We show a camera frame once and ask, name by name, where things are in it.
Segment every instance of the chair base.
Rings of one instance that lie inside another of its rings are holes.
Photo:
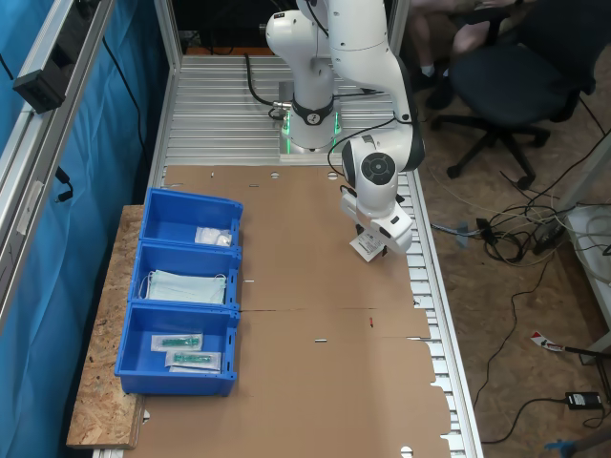
[[[517,181],[517,187],[521,190],[527,190],[535,181],[537,175],[535,174],[535,170],[531,166],[530,162],[522,152],[521,148],[517,145],[516,140],[514,139],[514,134],[519,135],[533,135],[535,139],[531,143],[536,148],[541,148],[545,146],[548,138],[550,137],[550,131],[547,129],[541,129],[540,127],[534,126],[524,126],[524,127],[516,127],[514,129],[504,129],[490,122],[482,119],[480,117],[474,116],[452,116],[452,115],[441,115],[436,117],[432,123],[431,128],[434,131],[441,129],[443,123],[457,124],[460,126],[473,127],[475,129],[479,129],[485,131],[486,134],[477,141],[477,143],[473,146],[469,152],[464,155],[456,165],[448,168],[448,177],[454,179],[460,177],[462,173],[462,169],[467,165],[471,160],[476,157],[481,151],[486,148],[492,148],[495,146],[496,141],[500,140],[505,147],[509,150],[512,156],[516,159],[519,166],[522,168],[525,177],[520,178]]]

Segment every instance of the aluminum table frame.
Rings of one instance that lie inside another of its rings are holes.
[[[251,60],[255,90],[263,98],[277,99],[279,84],[292,80],[290,69],[279,57]],[[357,90],[340,78],[335,84],[340,93]],[[165,182],[166,168],[172,165],[271,165],[278,166],[279,173],[284,166],[327,165],[324,154],[281,155],[285,140],[279,121],[267,116],[268,109],[249,93],[242,57],[184,56],[168,80],[149,184],[179,190],[180,183]],[[342,99],[342,135],[391,117],[386,95]],[[339,154],[333,156],[339,165]],[[431,351],[434,385],[443,388],[451,413],[452,431],[443,437],[452,456],[480,458],[471,397],[417,172],[402,174],[399,194],[414,219],[408,264],[416,307],[424,308],[429,320],[431,338],[423,341]]]

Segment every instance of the surgical mask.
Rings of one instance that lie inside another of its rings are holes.
[[[223,303],[227,285],[225,275],[217,275],[215,278],[187,277],[156,270],[140,284],[139,297],[145,281],[148,281],[145,299],[172,302],[220,304]]]

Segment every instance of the chair wheel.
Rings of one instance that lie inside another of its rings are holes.
[[[533,142],[531,143],[535,148],[542,148],[545,146],[545,143],[547,143],[547,140],[549,139],[550,135],[549,134],[540,134],[535,136],[535,139],[533,140]]]
[[[441,119],[438,117],[436,117],[435,119],[433,119],[431,121],[431,130],[432,131],[438,131],[439,129],[441,129]]]
[[[517,187],[522,191],[527,191],[530,189],[533,181],[535,181],[535,177],[522,177],[517,181]]]
[[[450,177],[451,179],[460,177],[460,172],[461,172],[460,167],[458,167],[457,165],[448,167],[448,170],[446,171],[446,173],[448,174],[448,177]]]

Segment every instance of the blue bin compartment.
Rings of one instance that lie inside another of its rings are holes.
[[[241,250],[238,233],[242,210],[241,203],[227,198],[150,188],[144,206],[140,238],[223,250]],[[195,243],[198,227],[231,231],[231,246]]]
[[[141,241],[137,247],[128,301],[143,300],[159,305],[170,303],[143,299],[146,297],[146,277],[156,270],[191,277],[225,275],[227,286],[223,304],[204,305],[238,310],[240,308],[237,302],[238,269],[241,261],[242,255],[236,251]]]
[[[126,393],[227,396],[238,378],[234,367],[240,313],[219,308],[130,302],[116,357],[115,375]],[[222,353],[221,374],[170,372],[165,352],[151,351],[157,334],[203,334],[202,351]]]

